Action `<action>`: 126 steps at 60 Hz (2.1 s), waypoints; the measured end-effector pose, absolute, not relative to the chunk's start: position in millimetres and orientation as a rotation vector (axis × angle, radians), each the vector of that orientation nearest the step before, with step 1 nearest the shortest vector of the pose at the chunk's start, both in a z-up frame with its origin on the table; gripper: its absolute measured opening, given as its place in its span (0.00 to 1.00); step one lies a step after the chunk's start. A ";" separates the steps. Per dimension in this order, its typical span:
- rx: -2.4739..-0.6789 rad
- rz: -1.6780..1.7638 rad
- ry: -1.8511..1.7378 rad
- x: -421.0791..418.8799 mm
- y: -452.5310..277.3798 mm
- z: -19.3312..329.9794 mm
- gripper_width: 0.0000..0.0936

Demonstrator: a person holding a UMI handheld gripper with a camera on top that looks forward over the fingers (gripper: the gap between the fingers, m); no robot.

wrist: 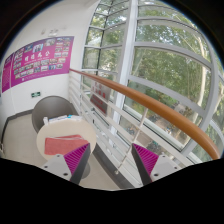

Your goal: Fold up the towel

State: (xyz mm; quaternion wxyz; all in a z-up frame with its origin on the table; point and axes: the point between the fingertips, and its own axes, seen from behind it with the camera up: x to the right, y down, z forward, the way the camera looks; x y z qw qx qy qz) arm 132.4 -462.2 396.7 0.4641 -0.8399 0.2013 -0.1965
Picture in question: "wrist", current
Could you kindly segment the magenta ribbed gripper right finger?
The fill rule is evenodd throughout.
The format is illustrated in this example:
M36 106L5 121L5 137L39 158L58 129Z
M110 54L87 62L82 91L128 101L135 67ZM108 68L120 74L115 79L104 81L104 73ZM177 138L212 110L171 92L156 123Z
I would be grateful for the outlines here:
M135 143L132 144L131 153L143 185L148 185L180 170L180 167L165 154L157 155Z

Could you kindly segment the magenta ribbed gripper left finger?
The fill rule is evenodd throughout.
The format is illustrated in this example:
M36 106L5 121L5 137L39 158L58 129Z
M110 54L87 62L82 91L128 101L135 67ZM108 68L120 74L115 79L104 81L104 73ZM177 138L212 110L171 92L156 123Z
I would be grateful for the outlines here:
M54 155L42 166L42 169L74 184L79 184L90 153L90 144L87 143L65 155Z

